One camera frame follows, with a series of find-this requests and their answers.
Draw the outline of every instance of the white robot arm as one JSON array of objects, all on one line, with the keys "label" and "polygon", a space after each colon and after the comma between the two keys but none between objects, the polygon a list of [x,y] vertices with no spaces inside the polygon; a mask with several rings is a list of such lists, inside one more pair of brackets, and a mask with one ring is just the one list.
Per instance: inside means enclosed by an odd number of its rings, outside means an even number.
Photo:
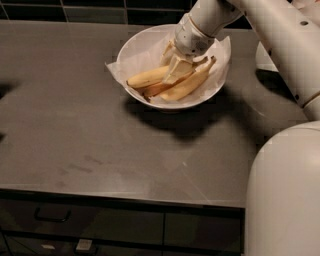
[{"label": "white robot arm", "polygon": [[307,117],[320,120],[320,28],[286,0],[198,0],[177,26],[175,45],[185,55],[201,55],[241,14]]},{"label": "white robot arm", "polygon": [[[241,13],[310,120],[320,120],[320,28],[286,0],[198,0],[175,33],[201,55]],[[246,206],[246,256],[320,255],[320,121],[289,128],[258,153]]]}]

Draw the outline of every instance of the cabinet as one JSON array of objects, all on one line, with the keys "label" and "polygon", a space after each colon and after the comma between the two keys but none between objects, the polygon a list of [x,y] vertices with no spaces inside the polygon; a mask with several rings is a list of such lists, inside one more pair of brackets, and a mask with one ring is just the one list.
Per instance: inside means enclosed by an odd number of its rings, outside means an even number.
[{"label": "cabinet", "polygon": [[[0,193],[0,226],[14,256],[235,256],[244,210],[134,200]],[[79,241],[90,246],[76,250]]]}]

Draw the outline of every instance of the countertop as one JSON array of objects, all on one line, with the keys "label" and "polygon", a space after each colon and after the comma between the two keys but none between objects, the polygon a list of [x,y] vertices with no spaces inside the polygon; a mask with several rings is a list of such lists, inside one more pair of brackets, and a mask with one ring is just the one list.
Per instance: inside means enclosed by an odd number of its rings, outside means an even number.
[{"label": "countertop", "polygon": [[223,30],[232,59],[212,99],[164,114],[104,63],[143,26],[0,21],[0,189],[245,207],[258,150],[306,122],[251,30]]}]

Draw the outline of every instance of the wall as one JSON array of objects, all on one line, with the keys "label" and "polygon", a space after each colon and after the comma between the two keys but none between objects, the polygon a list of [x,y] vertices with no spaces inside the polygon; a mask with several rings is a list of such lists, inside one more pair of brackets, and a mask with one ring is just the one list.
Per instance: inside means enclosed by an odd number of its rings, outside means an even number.
[{"label": "wall", "polygon": [[[109,24],[177,23],[196,0],[0,0],[0,19]],[[250,28],[245,19],[231,27]]]}]

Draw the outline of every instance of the white bowl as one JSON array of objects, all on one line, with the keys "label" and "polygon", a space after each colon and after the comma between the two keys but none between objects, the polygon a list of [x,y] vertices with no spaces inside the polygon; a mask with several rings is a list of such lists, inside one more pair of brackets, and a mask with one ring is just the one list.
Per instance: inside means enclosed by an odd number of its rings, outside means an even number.
[{"label": "white bowl", "polygon": [[160,56],[170,39],[174,36],[176,25],[161,25],[141,31],[122,47],[116,63],[108,65],[114,78],[123,88],[141,103],[162,111],[174,112],[194,107],[213,97],[223,86],[231,55],[230,39],[216,40],[206,55],[214,55],[217,62],[211,68],[208,79],[194,92],[175,102],[165,102],[160,97],[148,102],[136,90],[126,84],[126,80],[142,71],[159,66]]}]

